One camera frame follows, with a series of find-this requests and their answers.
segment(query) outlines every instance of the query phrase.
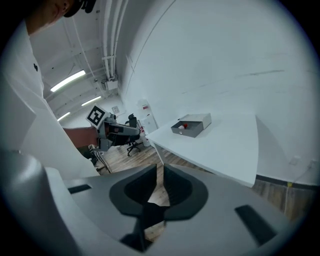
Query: person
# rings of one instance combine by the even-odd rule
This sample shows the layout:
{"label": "person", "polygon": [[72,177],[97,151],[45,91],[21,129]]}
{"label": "person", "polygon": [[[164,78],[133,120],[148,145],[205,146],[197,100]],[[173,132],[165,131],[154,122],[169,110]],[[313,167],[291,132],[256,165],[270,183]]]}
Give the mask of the person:
{"label": "person", "polygon": [[[13,145],[12,148],[36,157],[47,168],[57,169],[63,179],[99,175],[92,163],[76,149],[97,145],[98,132],[93,126],[67,129],[62,128],[58,123],[43,97],[44,84],[39,65],[33,55],[30,36],[52,26],[63,16],[73,16],[87,2],[91,2],[93,8],[92,3],[94,4],[95,0],[41,1],[37,8],[21,22],[8,41],[0,63],[1,89],[3,91],[7,89],[8,92],[16,94],[15,99],[21,100],[35,113],[30,127],[27,127],[28,120],[24,122],[26,126],[19,127],[19,133],[25,135],[21,141],[17,142],[17,146]],[[1,93],[1,97],[5,100],[5,93]],[[20,106],[16,102],[8,102],[5,107],[9,108],[10,104],[15,104],[12,107],[15,109]],[[15,119],[24,119],[27,116],[14,109],[9,109],[9,112],[12,112],[10,115],[15,116]]]}

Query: wooden floor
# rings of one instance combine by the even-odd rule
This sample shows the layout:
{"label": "wooden floor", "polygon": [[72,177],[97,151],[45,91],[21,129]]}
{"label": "wooden floor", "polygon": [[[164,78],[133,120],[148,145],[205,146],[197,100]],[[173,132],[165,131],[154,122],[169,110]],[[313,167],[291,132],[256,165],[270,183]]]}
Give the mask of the wooden floor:
{"label": "wooden floor", "polygon": [[[131,156],[127,156],[127,147],[128,146],[111,147],[104,153],[104,159],[109,165],[111,172],[120,172],[141,165],[157,164],[157,185],[149,202],[159,206],[169,206],[168,194],[163,186],[163,165],[156,150],[152,146],[144,147],[140,145],[139,148],[141,152],[134,149],[130,154]],[[164,151],[164,155],[170,164],[205,171],[168,151]],[[109,173],[103,168],[100,174],[108,175]],[[290,221],[295,221],[305,215],[316,195],[314,190],[286,187],[261,180],[256,180],[254,186],[248,189],[260,195],[264,200],[268,200],[282,211]],[[164,223],[162,222],[146,229],[145,236],[148,240],[155,241],[163,230]]]}

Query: black cap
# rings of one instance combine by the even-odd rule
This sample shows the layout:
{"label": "black cap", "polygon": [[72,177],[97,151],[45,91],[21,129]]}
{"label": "black cap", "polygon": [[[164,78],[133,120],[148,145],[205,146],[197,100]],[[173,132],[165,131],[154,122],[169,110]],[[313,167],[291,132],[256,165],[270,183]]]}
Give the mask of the black cap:
{"label": "black cap", "polygon": [[87,14],[91,13],[94,9],[96,0],[74,0],[73,5],[71,6],[70,10],[64,15],[64,17],[69,18],[75,15],[81,8],[85,10]]}

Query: person's arm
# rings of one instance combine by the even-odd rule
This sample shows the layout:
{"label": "person's arm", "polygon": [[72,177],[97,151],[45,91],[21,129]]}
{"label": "person's arm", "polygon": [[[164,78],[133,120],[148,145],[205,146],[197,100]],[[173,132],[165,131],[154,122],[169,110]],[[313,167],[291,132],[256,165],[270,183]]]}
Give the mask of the person's arm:
{"label": "person's arm", "polygon": [[98,132],[93,126],[82,128],[63,128],[76,148],[98,145]]}

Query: fluorescent light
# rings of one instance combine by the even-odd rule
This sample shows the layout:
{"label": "fluorescent light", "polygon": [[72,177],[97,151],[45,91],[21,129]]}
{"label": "fluorescent light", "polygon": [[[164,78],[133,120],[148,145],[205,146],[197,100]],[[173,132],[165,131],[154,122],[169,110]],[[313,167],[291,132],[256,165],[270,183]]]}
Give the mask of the fluorescent light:
{"label": "fluorescent light", "polygon": [[81,104],[81,106],[84,106],[84,105],[86,105],[86,104],[88,104],[88,103],[90,103],[90,102],[93,102],[93,101],[95,101],[95,100],[97,100],[97,99],[100,99],[100,98],[101,98],[101,96],[96,97],[96,98],[93,98],[93,99],[90,99],[89,101],[87,101],[87,102],[85,102],[85,103]]}
{"label": "fluorescent light", "polygon": [[58,118],[58,122],[62,119],[62,118],[65,118],[67,115],[69,115],[70,114],[70,112],[68,112],[68,113],[66,113],[66,114],[64,114],[63,116],[61,116],[60,118]]}
{"label": "fluorescent light", "polygon": [[73,74],[72,76],[69,76],[68,78],[64,79],[62,82],[58,83],[56,86],[51,88],[51,92],[55,92],[56,90],[60,89],[62,86],[65,86],[67,83],[70,83],[71,81],[85,75],[86,72],[84,70],[79,71],[78,73]]}

